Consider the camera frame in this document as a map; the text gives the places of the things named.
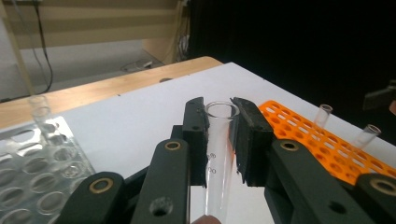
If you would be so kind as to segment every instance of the dark background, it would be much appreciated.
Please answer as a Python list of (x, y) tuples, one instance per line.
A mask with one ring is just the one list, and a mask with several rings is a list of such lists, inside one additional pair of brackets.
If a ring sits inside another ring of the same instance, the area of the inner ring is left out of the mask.
[(396, 145), (388, 105), (367, 92), (396, 78), (396, 1), (191, 0), (189, 58), (233, 62)]

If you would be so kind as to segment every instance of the black cable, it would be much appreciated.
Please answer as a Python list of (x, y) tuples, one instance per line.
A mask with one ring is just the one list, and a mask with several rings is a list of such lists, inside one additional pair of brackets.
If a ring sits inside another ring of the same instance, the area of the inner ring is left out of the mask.
[(38, 30), (40, 33), (40, 40), (41, 40), (41, 47), (43, 49), (43, 53), (44, 53), (44, 57), (46, 58), (47, 61), (47, 65), (49, 66), (49, 84), (47, 86), (47, 88), (42, 91), (40, 94), (48, 92), (52, 86), (52, 82), (53, 82), (53, 71), (52, 71), (52, 66), (50, 65), (50, 60), (49, 60), (49, 56), (47, 53), (47, 46), (46, 46), (46, 40), (44, 39), (44, 32), (43, 32), (43, 26), (41, 23), (41, 17), (40, 17), (40, 11), (38, 9), (38, 1), (37, 0), (32, 0), (33, 2), (33, 6), (35, 8), (35, 14), (37, 15), (37, 20), (38, 20)]
[[(14, 5), (15, 9), (17, 10), (17, 13), (20, 16), (20, 19), (21, 19), (21, 22), (23, 23), (23, 27), (25, 28), (25, 31), (28, 33), (28, 35), (31, 35), (30, 31), (27, 30), (28, 28), (27, 28), (27, 26), (26, 26), (26, 24), (24, 22), (24, 19), (23, 19), (22, 15), (21, 15), (21, 11), (19, 10), (17, 3), (15, 2), (15, 0), (12, 0), (12, 3)], [(52, 86), (53, 71), (52, 71), (52, 66), (50, 65), (50, 60), (49, 60), (49, 56), (48, 56), (48, 53), (47, 53), (47, 46), (46, 46), (46, 41), (44, 39), (43, 26), (42, 26), (42, 23), (41, 23), (40, 12), (39, 12), (39, 9), (38, 9), (38, 1), (37, 0), (32, 0), (32, 3), (33, 3), (33, 6), (35, 8), (35, 14), (37, 15), (38, 29), (39, 29), (39, 33), (40, 33), (41, 46), (42, 46), (43, 53), (44, 53), (44, 56), (45, 56), (46, 61), (47, 61), (47, 65), (49, 67), (49, 83), (47, 83), (47, 88), (44, 91), (42, 91), (40, 93), (37, 93), (37, 94), (43, 94), (43, 93), (48, 92), (50, 90), (51, 86)], [(0, 104), (4, 103), (4, 102), (13, 101), (13, 100), (18, 100), (18, 99), (21, 99), (21, 98), (24, 98), (24, 97), (28, 97), (28, 96), (30, 96), (30, 95), (23, 95), (23, 96), (18, 96), (18, 97), (14, 97), (14, 98), (0, 99)]]

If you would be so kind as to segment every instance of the white tabletop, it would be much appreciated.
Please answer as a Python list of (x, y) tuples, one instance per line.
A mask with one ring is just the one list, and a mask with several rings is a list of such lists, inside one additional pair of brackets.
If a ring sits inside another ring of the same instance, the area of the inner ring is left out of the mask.
[[(200, 96), (205, 104), (235, 96), (256, 105), (274, 100), (310, 120), (318, 112), (315, 105), (227, 63), (59, 115), (65, 118), (96, 172), (128, 177), (149, 165), (157, 144), (170, 137), (173, 125), (182, 124), (186, 102)], [(347, 141), (361, 130), (335, 116), (330, 117), (326, 129)], [(367, 152), (396, 167), (395, 146), (376, 138)], [(233, 168), (227, 223), (274, 223), (264, 188), (243, 185)], [(191, 220), (203, 213), (203, 198), (201, 187), (191, 188)]]

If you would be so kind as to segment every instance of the test tube rack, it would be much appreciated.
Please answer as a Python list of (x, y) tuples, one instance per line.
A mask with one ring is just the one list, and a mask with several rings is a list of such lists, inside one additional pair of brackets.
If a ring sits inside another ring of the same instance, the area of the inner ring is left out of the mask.
[(0, 132), (0, 224), (55, 223), (94, 170), (62, 117), (62, 142), (48, 144), (34, 123)]
[(334, 177), (351, 185), (355, 185), (360, 174), (379, 173), (396, 178), (393, 167), (326, 130), (318, 132), (313, 122), (278, 102), (265, 102), (259, 109), (278, 139), (292, 139), (305, 145)]

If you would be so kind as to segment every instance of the glass test tube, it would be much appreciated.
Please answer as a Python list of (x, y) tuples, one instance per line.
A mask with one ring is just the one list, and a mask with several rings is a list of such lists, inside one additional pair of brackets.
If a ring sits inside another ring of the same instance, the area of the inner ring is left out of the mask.
[(320, 130), (324, 128), (330, 114), (332, 113), (332, 107), (329, 105), (320, 105), (317, 116), (314, 119), (314, 125)]
[(59, 133), (58, 124), (53, 120), (48, 106), (34, 108), (32, 117), (49, 144), (59, 146), (64, 142), (64, 137)]
[(46, 106), (50, 108), (49, 102), (45, 95), (32, 95), (27, 99), (27, 101), (29, 102), (32, 111), (39, 107)]
[(233, 168), (233, 127), (239, 109), (228, 102), (213, 102), (205, 107), (205, 112), (209, 120), (205, 214), (224, 224)]
[(375, 127), (373, 124), (368, 124), (352, 141), (351, 145), (353, 147), (364, 149), (373, 139), (375, 139), (381, 130)]

